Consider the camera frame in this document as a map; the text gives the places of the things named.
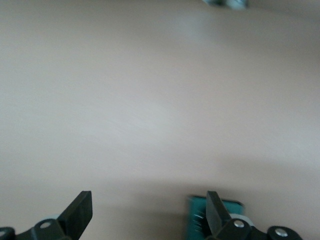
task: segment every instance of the round metal bolt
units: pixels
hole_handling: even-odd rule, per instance
[[[234,223],[233,223],[237,228],[244,228],[245,227],[245,224],[243,221],[240,221],[240,220],[235,220]]]
[[[284,230],[284,229],[282,229],[282,228],[277,228],[276,230],[274,230],[275,231],[275,233],[277,234],[277,235],[279,235],[280,237],[288,237],[288,233]]]
[[[42,223],[42,224],[40,225],[40,228],[41,228],[41,229],[45,229],[45,228],[49,227],[50,225],[51,225],[51,222],[46,221],[46,222],[44,222],[44,223]]]

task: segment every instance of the teal object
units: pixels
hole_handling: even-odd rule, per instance
[[[230,214],[244,214],[245,208],[240,202],[230,200],[222,200],[222,202]],[[205,240],[203,221],[206,215],[206,204],[205,197],[190,197],[186,240]]]

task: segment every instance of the white surface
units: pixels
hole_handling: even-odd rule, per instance
[[[320,27],[202,1],[0,2],[0,225],[92,190],[82,239],[181,239],[216,190],[319,237]]]

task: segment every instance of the silver screw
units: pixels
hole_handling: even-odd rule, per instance
[[[240,220],[235,220],[233,222],[233,224],[237,227],[237,228],[243,228],[245,226],[244,222],[243,221],[240,221]]]
[[[42,223],[42,224],[40,225],[40,228],[41,228],[41,229],[45,229],[45,228],[49,227],[50,225],[51,225],[51,222],[46,221],[46,222],[44,222],[44,223]]]
[[[282,228],[277,228],[274,230],[276,234],[278,234],[280,237],[288,237],[288,233],[282,229]]]

